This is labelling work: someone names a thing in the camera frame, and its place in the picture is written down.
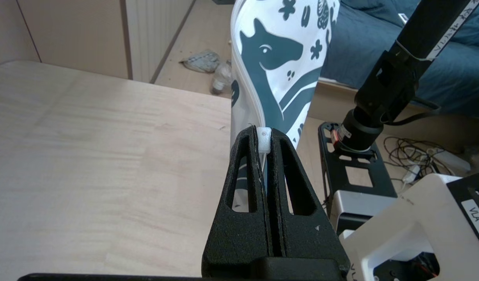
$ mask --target cartoon animal print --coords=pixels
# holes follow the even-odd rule
[[[243,46],[241,58],[255,90],[259,93],[266,126],[288,133],[302,108],[311,101],[315,88],[304,89],[298,93],[299,90],[318,80],[321,69],[313,69],[300,77],[277,103],[269,86],[266,71],[277,69],[291,60],[299,60],[303,45],[293,39],[269,33],[257,18],[254,20],[254,29],[252,37],[247,37],[243,32],[239,34]]]
[[[319,59],[319,53],[323,50],[323,46],[319,43],[319,39],[316,40],[316,44],[310,48],[310,51],[312,53],[312,56],[310,57],[311,59]]]
[[[318,0],[318,28],[322,30],[328,25],[328,2],[326,0]]]
[[[336,23],[336,21],[334,21],[333,19],[333,14],[334,14],[334,8],[331,7],[330,8],[330,27],[332,29],[332,32],[335,28],[335,23]],[[330,30],[329,29],[326,30],[326,45],[327,46],[330,45]]]
[[[283,0],[283,7],[278,12],[283,13],[283,19],[286,21],[290,17],[290,14],[295,14],[295,2],[296,0]]]
[[[234,80],[231,84],[231,107],[234,106],[238,98],[240,97],[240,86],[238,81]]]
[[[299,126],[298,129],[297,129],[298,139],[300,139],[300,137],[302,136],[302,129],[303,129],[303,123],[300,123],[300,126]]]
[[[307,25],[309,24],[309,18],[310,18],[310,6],[307,5],[303,8],[302,20],[300,25],[302,27],[307,27]]]
[[[288,73],[286,74],[286,77],[288,77],[288,81],[290,81],[294,76],[295,76],[295,71],[294,72],[288,71]]]

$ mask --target cable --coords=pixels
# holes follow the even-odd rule
[[[421,105],[425,105],[426,107],[429,107],[432,110],[428,111],[428,112],[424,112],[424,113],[415,114],[411,117],[408,117],[406,119],[402,119],[400,121],[395,121],[395,122],[391,121],[390,116],[388,116],[389,117],[388,122],[386,122],[384,124],[391,125],[391,126],[402,126],[404,124],[411,123],[411,122],[416,121],[418,119],[436,116],[436,115],[439,115],[439,113],[441,113],[441,106],[436,104],[436,103],[432,103],[431,101],[423,100],[421,98],[418,98],[417,96],[413,97],[411,101],[415,101],[415,102],[417,102]]]
[[[320,202],[321,207],[323,207],[323,210],[325,210],[325,211],[326,211],[326,207],[328,205],[328,200],[329,200],[329,196],[327,196],[322,202]]]
[[[389,146],[387,146],[387,141],[390,139],[395,140],[394,149],[390,149]],[[414,176],[414,180],[405,180],[404,178],[402,180],[398,178],[393,179],[400,180],[404,183],[401,190],[404,189],[406,184],[419,180],[428,174],[454,174],[450,168],[435,158],[435,155],[447,150],[434,142],[426,140],[417,141],[400,137],[386,137],[383,140],[383,146],[390,160],[390,162],[384,161],[385,164],[401,167]]]
[[[414,263],[416,266],[420,267],[421,270],[423,270],[425,273],[430,274],[432,277],[437,277],[437,274],[430,272],[425,266],[419,264],[419,263]]]

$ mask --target blue bed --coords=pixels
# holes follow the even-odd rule
[[[359,89],[401,31],[397,12],[411,16],[417,1],[402,0],[404,7],[394,9],[398,2],[343,0],[321,77]],[[417,96],[444,113],[479,118],[479,7],[463,27],[422,76]]]

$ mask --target printed fabric bag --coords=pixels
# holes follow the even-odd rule
[[[297,146],[339,7],[338,0],[236,0],[231,146],[251,124],[278,129]],[[240,193],[247,188],[245,164],[236,182]]]

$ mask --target light wood surface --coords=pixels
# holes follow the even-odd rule
[[[42,62],[129,78],[120,1],[19,3]]]
[[[36,62],[0,66],[0,281],[200,276],[230,106]],[[322,201],[320,123],[307,119],[297,151]]]
[[[231,59],[231,45],[228,43],[231,13],[232,5],[196,0],[155,84],[210,94],[213,74],[191,71],[179,61],[206,49],[216,52],[223,60]],[[221,96],[231,97],[231,93],[225,91]]]
[[[38,55],[16,1],[0,0],[0,64]]]

